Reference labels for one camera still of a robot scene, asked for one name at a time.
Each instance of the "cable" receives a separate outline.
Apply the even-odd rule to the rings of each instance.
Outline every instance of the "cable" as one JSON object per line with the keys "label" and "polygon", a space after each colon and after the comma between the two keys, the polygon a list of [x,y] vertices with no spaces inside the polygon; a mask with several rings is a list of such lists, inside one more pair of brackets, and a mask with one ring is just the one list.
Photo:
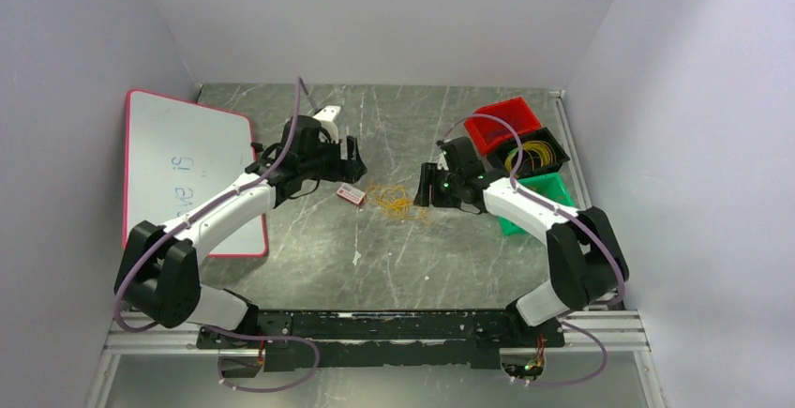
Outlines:
{"label": "cable", "polygon": [[312,377],[315,372],[318,370],[318,367],[321,364],[321,351],[318,349],[317,344],[315,344],[312,340],[308,340],[306,338],[301,338],[298,336],[255,336],[255,335],[241,335],[239,333],[235,333],[233,331],[225,330],[223,328],[211,325],[205,325],[205,328],[215,331],[220,335],[227,336],[229,338],[235,338],[237,340],[291,340],[293,342],[302,342],[309,347],[311,347],[312,352],[315,354],[315,361],[312,363],[312,367],[309,368],[307,373],[304,374],[303,377],[295,380],[294,382],[288,383],[286,385],[277,386],[277,387],[247,387],[247,386],[240,386],[230,383],[224,376],[223,376],[223,368],[221,367],[222,359],[219,358],[217,363],[217,371],[218,371],[218,382],[226,387],[235,390],[235,391],[243,391],[243,392],[254,392],[260,394],[272,393],[272,392],[279,392],[279,391],[286,391],[287,389],[296,387],[301,385],[306,380]]}
{"label": "cable", "polygon": [[314,110],[313,114],[317,114],[321,111],[318,107],[318,104],[315,103],[315,99],[309,94],[309,90],[307,89],[307,85],[304,84],[304,79],[298,77],[297,83],[301,85],[301,89],[304,89],[304,94],[307,96],[307,100],[309,100],[309,104],[312,105],[312,110]]}
{"label": "cable", "polygon": [[535,355],[525,363],[524,372],[520,379],[528,380],[528,377],[531,377],[532,381],[536,381],[541,377],[541,374],[544,373],[544,352],[546,348],[544,335],[538,335],[535,338]]}
{"label": "cable", "polygon": [[260,349],[257,350],[257,364],[260,366],[265,364],[265,341],[260,341]]}
{"label": "cable", "polygon": [[[555,162],[555,151],[548,143],[544,141],[528,141],[526,143],[522,143],[522,150],[526,152],[534,152],[538,156],[539,165],[541,167],[548,166],[549,164]],[[514,169],[514,156],[517,154],[517,152],[517,148],[508,152],[508,156],[505,158],[504,163],[506,171],[511,172]],[[533,159],[533,155],[528,153],[528,158],[530,159],[530,165],[532,166],[532,169],[535,169],[535,159]],[[522,161],[519,164],[519,169],[524,167],[525,162],[527,161]]]}
{"label": "cable", "polygon": [[[228,199],[238,195],[241,192],[245,192],[246,190],[249,190],[251,188],[256,187],[257,185],[262,183],[262,181],[264,181],[268,177],[268,175],[270,175],[279,166],[279,164],[281,164],[281,161],[283,161],[284,158],[287,156],[287,153],[290,150],[290,146],[293,144],[293,136],[295,135],[295,130],[296,130],[296,127],[298,125],[298,115],[299,115],[299,112],[300,112],[300,109],[301,109],[301,86],[303,86],[305,88],[305,90],[306,90],[306,86],[304,85],[304,81],[301,79],[301,77],[297,77],[295,79],[295,106],[292,109],[292,122],[290,123],[290,130],[289,130],[289,132],[287,134],[287,141],[285,142],[284,148],[282,149],[281,153],[278,155],[276,160],[273,162],[273,164],[267,170],[265,170],[265,172],[262,173],[262,175],[260,175],[259,178],[255,179],[255,180],[253,180],[253,181],[251,181],[249,183],[246,183],[245,185],[242,185],[239,188],[239,190],[231,189],[231,190],[229,190],[227,192],[224,192],[223,194],[220,194],[219,196],[217,196],[215,199],[213,199],[212,201],[207,203],[203,208],[197,210],[196,213],[194,213],[190,218],[188,218],[188,220],[187,220],[188,223],[190,223],[190,224],[195,223],[197,220],[199,220],[202,217],[204,217],[208,212],[210,212],[211,210],[213,210],[214,208],[216,208],[220,204],[224,203]],[[129,287],[129,284],[133,281],[133,279],[135,279],[135,276],[141,270],[141,268],[146,263],[146,261],[148,261],[149,258],[151,258],[153,254],[155,254],[155,251],[158,250],[160,247],[162,247],[163,244],[165,244],[169,239],[173,238],[175,235],[177,235],[178,233],[180,233],[183,230],[185,230],[187,228],[187,226],[188,226],[187,223],[182,222],[182,223],[178,224],[177,226],[175,226],[174,228],[172,228],[170,231],[166,232],[166,234],[164,234],[157,242],[155,242],[155,244],[153,244],[152,247],[150,247],[146,252],[143,253],[143,255],[141,255],[141,258],[139,258],[139,260],[132,266],[132,268],[129,270],[129,272],[127,272],[127,275],[122,280],[121,284],[119,285],[119,289],[116,291],[116,296],[115,296],[115,299],[113,301],[113,319],[116,321],[117,324],[119,324],[119,326],[122,327],[123,330],[131,332],[131,333],[138,333],[138,332],[143,332],[143,331],[149,330],[149,329],[151,329],[152,327],[154,327],[155,325],[158,324],[157,322],[153,321],[150,324],[136,327],[136,326],[129,325],[127,322],[125,322],[124,318],[122,317],[122,313],[121,313],[122,305],[124,303],[124,294],[127,291],[128,287]],[[223,328],[220,328],[220,327],[217,327],[217,326],[213,326],[213,325],[205,325],[205,327],[210,329],[210,330],[212,330],[212,331],[215,331],[215,332],[217,332],[219,334],[228,336],[230,338],[240,339],[240,340],[291,340],[291,341],[296,341],[296,342],[303,342],[304,344],[309,345],[309,347],[311,347],[312,350],[315,353],[315,362],[312,365],[312,368],[307,372],[306,375],[304,375],[303,377],[299,378],[298,380],[296,380],[296,381],[294,381],[294,382],[292,382],[290,384],[287,384],[287,385],[284,385],[284,386],[280,386],[280,387],[276,387],[276,388],[257,389],[257,388],[249,388],[249,387],[244,387],[244,386],[233,385],[233,384],[227,382],[223,378],[223,375],[221,374],[220,375],[221,376],[221,381],[220,382],[223,385],[225,385],[227,387],[230,387],[232,389],[246,391],[246,392],[277,392],[277,391],[283,391],[285,389],[290,389],[291,387],[295,387],[295,386],[298,386],[298,385],[304,383],[306,380],[308,380],[315,373],[315,371],[318,368],[318,365],[320,364],[320,357],[321,356],[320,356],[320,350],[318,350],[318,346],[315,345],[314,342],[312,342],[311,340],[308,340],[306,338],[299,338],[299,337],[296,337],[296,336],[250,336],[250,335],[240,335],[238,333],[234,333],[232,331],[228,331],[228,330],[225,330]],[[218,364],[218,371],[221,372],[220,364]]]}
{"label": "cable", "polygon": [[[473,117],[481,117],[481,118],[484,118],[484,119],[493,120],[493,121],[495,121],[495,122],[497,122],[499,124],[502,124],[504,127],[508,128],[508,131],[510,131],[511,134],[514,136],[514,140],[517,143],[517,150],[518,150],[517,162],[521,162],[522,153],[524,151],[524,148],[522,147],[521,139],[519,139],[518,133],[516,132],[515,129],[513,129],[510,125],[508,125],[507,122],[505,122],[501,118],[493,116],[493,115],[473,113],[473,114],[470,114],[470,115],[468,115],[468,116],[466,116],[466,117],[464,117],[462,119],[459,119],[458,121],[454,122],[453,125],[450,126],[450,128],[447,129],[447,131],[442,136],[442,141],[447,139],[447,136],[450,135],[450,133],[453,131],[453,128],[457,127],[459,124],[463,123],[465,120],[471,119]],[[621,269],[619,268],[618,263],[616,263],[615,257],[613,257],[613,254],[610,253],[610,250],[608,249],[608,247],[602,242],[601,239],[599,239],[598,236],[596,236],[596,234],[593,231],[591,231],[590,228],[588,228],[584,223],[582,223],[582,221],[577,219],[577,216],[568,214],[565,211],[559,211],[556,208],[556,205],[550,204],[549,202],[545,201],[544,199],[541,199],[538,196],[534,195],[531,191],[527,191],[525,188],[523,188],[517,181],[517,171],[518,171],[519,167],[521,167],[521,166],[514,167],[510,171],[510,174],[508,175],[508,179],[511,182],[511,187],[514,189],[514,191],[517,192],[518,194],[522,195],[526,199],[529,199],[532,202],[540,204],[544,208],[552,211],[553,213],[560,214],[561,216],[563,216],[567,220],[571,221],[583,233],[585,233],[585,235],[587,235],[589,237],[589,239],[591,239],[591,241],[594,243],[594,245],[602,252],[603,255],[605,255],[605,259],[607,259],[607,262],[610,264],[610,268],[613,270],[613,273],[615,274],[615,277],[616,277],[616,281],[617,281],[617,285],[618,285],[618,293],[616,294],[615,297],[612,297],[607,302],[603,302],[603,303],[594,302],[593,304],[594,305],[609,305],[609,306],[612,306],[612,305],[616,305],[616,304],[621,303],[621,301],[623,300],[624,294],[625,294],[625,288],[624,288],[624,283],[623,283],[623,274],[622,274]],[[561,316],[564,316],[564,315],[568,314],[569,312],[571,312],[571,311],[564,312],[564,313],[561,314]],[[564,382],[551,382],[551,383],[525,381],[526,384],[528,384],[528,385],[545,386],[545,387],[561,387],[561,386],[569,386],[569,385],[578,385],[580,383],[586,382],[586,381],[591,380],[592,378],[596,377],[597,375],[602,373],[602,371],[604,371],[605,368],[608,366],[608,349],[605,348],[605,344],[603,344],[602,341],[600,341],[590,331],[587,331],[587,330],[585,330],[583,328],[580,328],[578,326],[569,324],[568,322],[566,322],[564,320],[560,320],[560,323],[561,323],[561,325],[568,326],[569,328],[571,328],[573,330],[576,330],[576,331],[582,333],[583,335],[589,337],[591,340],[593,340],[593,342],[595,342],[596,345],[599,347],[599,350],[602,351],[602,364],[599,365],[599,368],[597,370],[589,373],[588,375],[586,375],[584,377],[580,377],[580,378],[577,378],[575,380],[568,380],[568,381],[564,381]]]}
{"label": "cable", "polygon": [[300,194],[300,195],[293,195],[292,197],[288,197],[288,199],[289,199],[289,200],[298,200],[298,199],[300,199],[301,197],[306,197],[306,196],[308,196],[309,194],[311,194],[312,192],[314,192],[314,191],[318,190],[318,187],[319,187],[320,185],[321,185],[321,180],[315,180],[315,187],[314,187],[314,188],[312,188],[312,189],[311,189],[309,192],[307,192],[307,193],[305,193],[305,194]]}
{"label": "cable", "polygon": [[467,211],[466,209],[464,209],[464,208],[462,208],[462,207],[460,207],[460,206],[457,206],[457,209],[458,209],[458,211],[460,211],[460,212],[462,212],[462,213],[474,214],[474,215],[476,215],[476,216],[480,216],[481,214],[483,214],[483,211],[480,211],[480,210],[478,210],[478,211],[475,213],[474,211]]}

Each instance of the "whiteboard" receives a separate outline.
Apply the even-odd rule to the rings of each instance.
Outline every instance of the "whiteboard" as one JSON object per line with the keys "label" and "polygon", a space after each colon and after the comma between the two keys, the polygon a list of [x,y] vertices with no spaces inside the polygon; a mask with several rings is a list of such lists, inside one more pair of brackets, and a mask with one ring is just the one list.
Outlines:
{"label": "whiteboard", "polygon": [[[245,116],[175,98],[127,94],[125,209],[122,245],[142,220],[162,224],[206,202],[254,160]],[[265,218],[253,219],[210,256],[260,257]]]}

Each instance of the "red bin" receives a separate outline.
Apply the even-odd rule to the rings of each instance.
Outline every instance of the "red bin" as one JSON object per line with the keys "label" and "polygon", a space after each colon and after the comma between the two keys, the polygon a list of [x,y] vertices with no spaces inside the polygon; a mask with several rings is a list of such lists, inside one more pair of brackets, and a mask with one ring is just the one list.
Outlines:
{"label": "red bin", "polygon": [[[515,129],[519,136],[541,128],[541,122],[535,118],[530,106],[521,97],[487,105],[475,112],[499,117]],[[494,151],[505,140],[513,141],[511,132],[491,119],[473,117],[464,122],[464,128],[470,133],[474,146],[483,156]]]}

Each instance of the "tabletop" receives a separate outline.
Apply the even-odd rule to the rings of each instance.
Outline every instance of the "tabletop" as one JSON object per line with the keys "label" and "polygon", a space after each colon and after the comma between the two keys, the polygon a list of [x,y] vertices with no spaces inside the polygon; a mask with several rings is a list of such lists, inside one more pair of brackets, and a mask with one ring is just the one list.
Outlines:
{"label": "tabletop", "polygon": [[[403,186],[416,193],[421,163],[435,159],[450,125],[481,106],[523,97],[568,149],[567,130],[546,90],[494,87],[311,85],[322,107],[338,105],[340,136],[359,139],[367,175],[355,186]],[[279,141],[293,108],[292,84],[212,83],[199,102],[251,119],[255,140]],[[302,113],[311,113],[307,102]],[[451,138],[465,135],[457,127]],[[568,162],[564,184],[583,206]],[[261,309],[404,310],[501,308],[548,277],[546,248],[528,234],[504,236],[496,217],[429,208],[400,220],[372,201],[361,209],[322,182],[266,216],[270,250],[261,259],[208,258],[202,282],[249,298]]]}

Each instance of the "black bin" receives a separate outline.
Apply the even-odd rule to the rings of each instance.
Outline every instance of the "black bin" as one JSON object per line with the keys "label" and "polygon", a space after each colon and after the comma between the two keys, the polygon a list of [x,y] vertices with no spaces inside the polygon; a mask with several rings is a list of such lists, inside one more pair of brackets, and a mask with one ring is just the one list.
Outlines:
{"label": "black bin", "polygon": [[[569,156],[563,150],[563,147],[561,147],[552,133],[549,132],[549,128],[543,127],[537,129],[536,131],[522,134],[519,136],[519,139],[521,139],[523,144],[529,141],[541,141],[547,143],[552,151],[553,160],[549,164],[542,165],[542,161],[537,154],[534,154],[533,152],[528,153],[525,151],[523,152],[524,159],[522,160],[522,165],[517,171],[517,178],[527,178],[529,176],[558,172],[561,169],[561,166],[570,160]],[[507,170],[505,167],[505,160],[508,158],[508,155],[516,149],[517,143],[514,141],[514,138],[511,137],[497,146],[497,148],[494,149],[493,152],[489,153],[486,158],[495,169]]]}

